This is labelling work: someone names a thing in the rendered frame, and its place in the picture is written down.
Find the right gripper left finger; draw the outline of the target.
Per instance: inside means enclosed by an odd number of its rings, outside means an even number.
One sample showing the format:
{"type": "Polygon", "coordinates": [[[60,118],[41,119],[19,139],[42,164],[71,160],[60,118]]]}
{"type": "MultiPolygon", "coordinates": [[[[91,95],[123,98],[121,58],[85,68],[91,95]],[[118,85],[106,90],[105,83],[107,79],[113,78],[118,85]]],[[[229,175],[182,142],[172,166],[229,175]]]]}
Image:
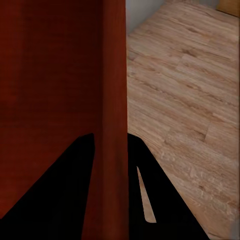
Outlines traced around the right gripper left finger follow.
{"type": "Polygon", "coordinates": [[[77,138],[0,220],[0,240],[81,240],[95,154],[77,138]]]}

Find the storage box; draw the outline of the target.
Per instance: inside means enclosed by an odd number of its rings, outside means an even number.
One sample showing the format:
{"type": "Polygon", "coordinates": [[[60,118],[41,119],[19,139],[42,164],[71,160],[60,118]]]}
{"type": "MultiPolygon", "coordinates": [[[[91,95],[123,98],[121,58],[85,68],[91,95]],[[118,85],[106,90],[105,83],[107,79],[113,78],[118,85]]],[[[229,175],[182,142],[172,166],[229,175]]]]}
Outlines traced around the storage box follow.
{"type": "Polygon", "coordinates": [[[81,240],[129,240],[126,0],[0,0],[0,220],[79,137],[81,240]]]}

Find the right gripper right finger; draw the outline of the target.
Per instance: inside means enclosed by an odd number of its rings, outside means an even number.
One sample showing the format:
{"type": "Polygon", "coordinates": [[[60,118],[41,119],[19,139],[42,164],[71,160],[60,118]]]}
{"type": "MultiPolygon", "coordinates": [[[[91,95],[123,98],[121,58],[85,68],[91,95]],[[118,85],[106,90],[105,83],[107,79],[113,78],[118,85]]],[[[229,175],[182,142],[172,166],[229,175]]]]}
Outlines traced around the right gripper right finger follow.
{"type": "Polygon", "coordinates": [[[145,142],[127,131],[129,240],[210,240],[145,142]],[[138,170],[156,219],[145,220],[138,170]]]}

